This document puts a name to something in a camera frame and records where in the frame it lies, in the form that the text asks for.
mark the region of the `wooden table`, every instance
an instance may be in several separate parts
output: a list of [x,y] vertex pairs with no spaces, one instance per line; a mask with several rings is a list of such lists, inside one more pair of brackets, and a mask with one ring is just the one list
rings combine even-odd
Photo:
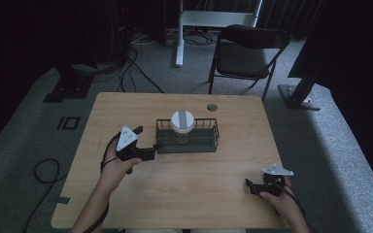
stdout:
[[[218,109],[210,112],[208,104]],[[106,228],[281,228],[272,206],[251,195],[245,178],[281,164],[261,100],[255,96],[100,93],[95,101],[51,224],[71,228],[99,178],[111,137],[124,125],[144,126],[138,148],[154,143],[155,121],[188,110],[217,119],[216,152],[157,154],[134,167],[110,200]]]

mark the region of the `person's left hand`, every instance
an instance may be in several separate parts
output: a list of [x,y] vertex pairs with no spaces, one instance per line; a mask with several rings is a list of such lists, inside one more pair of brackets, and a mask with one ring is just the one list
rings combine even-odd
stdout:
[[115,139],[108,149],[108,153],[105,156],[103,164],[106,164],[101,172],[101,178],[99,179],[99,185],[106,191],[114,191],[117,189],[118,184],[122,181],[125,173],[133,166],[142,162],[141,158],[132,158],[126,161],[121,161],[117,158],[116,147],[118,139]]

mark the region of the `chair leg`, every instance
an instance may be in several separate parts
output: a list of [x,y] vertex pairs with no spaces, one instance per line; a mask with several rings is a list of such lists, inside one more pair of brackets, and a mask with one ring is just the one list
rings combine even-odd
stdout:
[[271,83],[272,75],[274,74],[276,64],[277,61],[274,61],[274,63],[272,64],[271,72],[269,72],[268,81],[266,82],[264,93],[262,94],[262,102],[265,100],[266,92],[268,91],[269,84]]
[[215,66],[216,66],[216,59],[215,59],[215,56],[213,58],[213,62],[212,62],[212,65],[211,65],[211,70],[210,70],[210,76],[208,77],[208,81],[207,83],[210,83],[210,89],[208,90],[208,94],[212,94],[212,87],[213,87],[213,84],[214,84],[214,75],[215,75]]
[[210,89],[208,90],[208,94],[212,94],[212,86],[214,84],[214,76],[210,77]]
[[250,88],[253,88],[256,85],[256,83],[258,83],[258,81],[259,79],[255,80],[255,82],[250,86]]

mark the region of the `small round object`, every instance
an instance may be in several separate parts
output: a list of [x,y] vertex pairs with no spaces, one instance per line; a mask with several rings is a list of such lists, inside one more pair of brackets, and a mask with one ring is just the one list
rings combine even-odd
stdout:
[[218,109],[218,106],[216,104],[209,104],[207,105],[207,109],[211,112],[215,112]]
[[192,113],[188,111],[177,111],[171,117],[171,127],[177,133],[189,133],[194,126],[195,118],[193,117]]

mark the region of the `black chair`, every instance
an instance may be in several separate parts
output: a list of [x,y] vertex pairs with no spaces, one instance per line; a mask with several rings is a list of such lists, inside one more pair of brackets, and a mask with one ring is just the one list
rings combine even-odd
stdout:
[[[214,77],[252,80],[254,83],[268,77],[262,95],[264,101],[278,56],[290,42],[290,35],[283,30],[260,29],[243,25],[230,25],[219,34],[208,83],[212,93]],[[265,50],[274,49],[268,59]]]

